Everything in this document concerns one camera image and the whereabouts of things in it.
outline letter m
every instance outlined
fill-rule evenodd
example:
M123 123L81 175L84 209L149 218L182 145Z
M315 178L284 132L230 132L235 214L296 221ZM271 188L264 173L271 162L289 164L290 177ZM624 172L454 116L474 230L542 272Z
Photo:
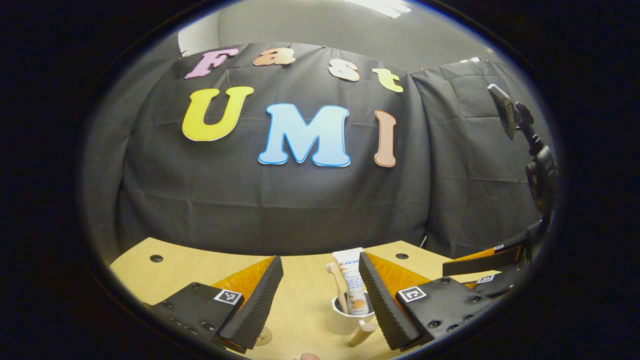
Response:
M305 161L316 140L318 151L311 157L316 165L345 167L351 163L351 158L344 152L344 119L349 110L340 106L323 106L309 124L293 104L273 104L267 107L267 112L271 114L271 128L267 147L258 155L259 162L286 163L289 155L283 146L287 139L298 163Z

